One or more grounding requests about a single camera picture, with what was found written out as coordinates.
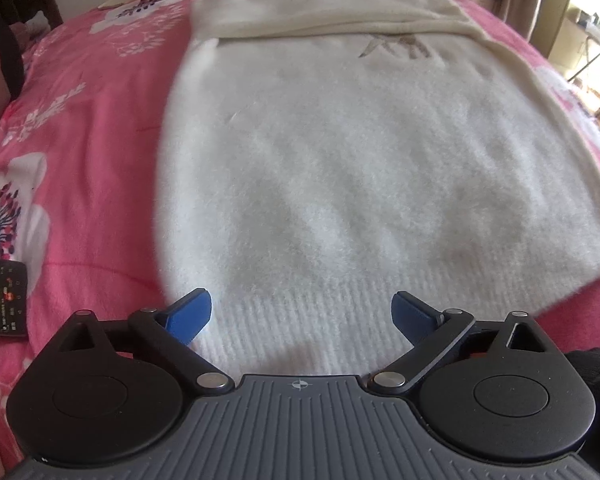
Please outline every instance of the ribbed gray plastic surface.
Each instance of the ribbed gray plastic surface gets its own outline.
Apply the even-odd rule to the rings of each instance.
[[[485,465],[448,450],[407,403],[356,378],[246,376],[197,400],[182,425],[126,462],[59,469],[25,460],[10,480],[600,480],[575,456],[550,465]]]

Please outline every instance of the metal rivet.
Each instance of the metal rivet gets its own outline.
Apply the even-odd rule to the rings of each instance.
[[[407,380],[398,372],[380,372],[374,376],[374,382],[385,388],[399,388]]]
[[[209,390],[217,390],[218,388],[224,388],[229,384],[229,377],[224,374],[217,372],[209,372],[202,374],[197,378],[199,386],[207,388]]]

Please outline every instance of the pink floral bed sheet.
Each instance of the pink floral bed sheet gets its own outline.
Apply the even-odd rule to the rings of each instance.
[[[490,13],[457,1],[554,89],[600,161],[600,132],[560,76]],[[189,3],[139,0],[56,28],[27,53],[22,96],[0,121],[0,258],[29,270],[29,341],[0,340],[5,468],[22,458],[6,400],[64,320],[83,308],[119,319],[163,304],[152,229],[156,150],[190,39]],[[540,321],[565,351],[600,346],[600,280]]]

